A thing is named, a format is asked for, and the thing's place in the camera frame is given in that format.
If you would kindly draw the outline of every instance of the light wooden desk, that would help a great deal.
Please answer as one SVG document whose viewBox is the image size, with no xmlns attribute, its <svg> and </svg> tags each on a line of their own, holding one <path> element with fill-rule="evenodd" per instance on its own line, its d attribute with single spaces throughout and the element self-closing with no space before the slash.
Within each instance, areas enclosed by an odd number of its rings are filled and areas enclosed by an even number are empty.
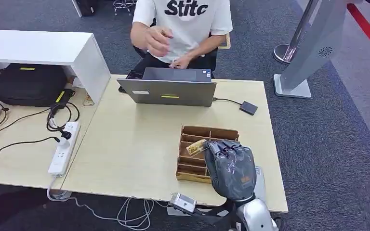
<svg viewBox="0 0 370 231">
<path fill-rule="evenodd" d="M 215 97 L 257 105 L 251 116 L 225 101 L 209 108 L 136 104 L 118 92 L 118 77 L 125 76 L 112 76 L 62 190 L 164 201 L 181 192 L 220 205 L 225 199 L 210 184 L 175 177 L 181 126 L 209 126 L 239 131 L 263 169 L 269 209 L 288 211 L 263 82 L 215 80 Z"/>
<path fill-rule="evenodd" d="M 96 109 L 96 106 L 82 105 L 85 96 L 85 90 L 78 89 L 70 100 L 80 110 L 79 122 L 81 124 L 73 155 L 75 155 L 79 148 Z M 8 111 L 7 121 L 0 128 L 3 128 L 20 117 L 46 109 L 44 107 L 5 106 L 10 111 Z M 46 129 L 47 114 L 48 112 L 45 112 L 22 119 L 1 131 L 0 148 L 15 142 L 36 141 L 49 136 L 60 137 L 59 132 L 49 132 Z M 56 121 L 58 123 L 64 123 L 67 121 L 68 116 L 67 109 L 59 110 L 56 114 Z M 0 153 L 0 184 L 47 188 L 52 179 L 47 171 L 56 147 L 57 143 L 50 139 L 39 143 L 19 144 L 2 150 Z M 64 179 L 63 177 L 57 180 L 53 188 L 59 189 Z"/>
</svg>

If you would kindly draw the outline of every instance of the white t-shirt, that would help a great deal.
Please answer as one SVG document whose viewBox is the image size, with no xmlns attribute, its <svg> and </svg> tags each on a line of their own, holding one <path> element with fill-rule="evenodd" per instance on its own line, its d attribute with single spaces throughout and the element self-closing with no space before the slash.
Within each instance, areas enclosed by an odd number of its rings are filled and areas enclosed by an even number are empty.
<svg viewBox="0 0 370 231">
<path fill-rule="evenodd" d="M 170 51 L 157 57 L 169 64 L 197 48 L 209 32 L 225 35 L 233 29 L 230 0 L 138 0 L 133 23 L 150 26 L 154 18 L 173 33 Z"/>
</svg>

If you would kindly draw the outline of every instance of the metal pole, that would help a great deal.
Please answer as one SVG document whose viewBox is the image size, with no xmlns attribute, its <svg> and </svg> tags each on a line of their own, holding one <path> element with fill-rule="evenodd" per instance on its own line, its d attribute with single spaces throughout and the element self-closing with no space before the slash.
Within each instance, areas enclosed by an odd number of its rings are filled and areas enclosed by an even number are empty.
<svg viewBox="0 0 370 231">
<path fill-rule="evenodd" d="M 296 31 L 294 32 L 290 44 L 280 44 L 274 48 L 273 57 L 277 61 L 283 64 L 290 64 L 296 51 L 299 49 L 297 45 L 300 41 L 304 26 L 308 23 L 311 16 L 313 15 L 314 9 L 316 8 L 318 1 L 319 0 L 308 1 L 303 16 L 301 17 L 301 20 L 299 22 L 299 25 L 297 26 Z"/>
</svg>

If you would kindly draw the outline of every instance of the white sticker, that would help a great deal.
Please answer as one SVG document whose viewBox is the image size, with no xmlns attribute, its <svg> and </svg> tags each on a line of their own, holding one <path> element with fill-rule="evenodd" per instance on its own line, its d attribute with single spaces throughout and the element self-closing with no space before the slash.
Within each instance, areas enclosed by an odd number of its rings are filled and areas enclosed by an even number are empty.
<svg viewBox="0 0 370 231">
<path fill-rule="evenodd" d="M 146 90 L 133 90 L 134 94 L 149 95 L 149 92 Z"/>
</svg>

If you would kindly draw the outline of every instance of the silver stand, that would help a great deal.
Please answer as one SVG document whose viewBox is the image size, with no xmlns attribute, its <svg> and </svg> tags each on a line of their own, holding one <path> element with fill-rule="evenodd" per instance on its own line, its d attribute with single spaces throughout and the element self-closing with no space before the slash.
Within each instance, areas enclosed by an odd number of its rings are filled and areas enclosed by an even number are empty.
<svg viewBox="0 0 370 231">
<path fill-rule="evenodd" d="M 303 28 L 310 20 L 310 17 L 313 15 L 314 9 L 316 8 L 318 0 L 310 0 L 304 10 L 303 16 L 297 26 L 296 32 L 291 39 L 290 44 L 280 44 L 276 46 L 273 50 L 273 57 L 281 62 L 282 64 L 290 64 L 294 58 L 294 54 L 299 49 L 297 46 L 299 44 Z"/>
<path fill-rule="evenodd" d="M 303 98 L 303 99 L 311 98 L 311 92 L 310 92 L 310 88 L 308 87 L 307 79 L 301 82 L 296 88 L 292 90 L 283 90 L 283 88 L 281 87 L 281 83 L 280 83 L 280 76 L 281 75 L 278 75 L 278 74 L 273 76 L 276 96 L 286 96 L 286 97 Z"/>
<path fill-rule="evenodd" d="M 322 0 L 313 25 L 294 60 L 281 75 L 274 75 L 278 96 L 310 98 L 307 78 L 320 69 L 341 47 L 348 3 L 363 0 Z"/>
</svg>

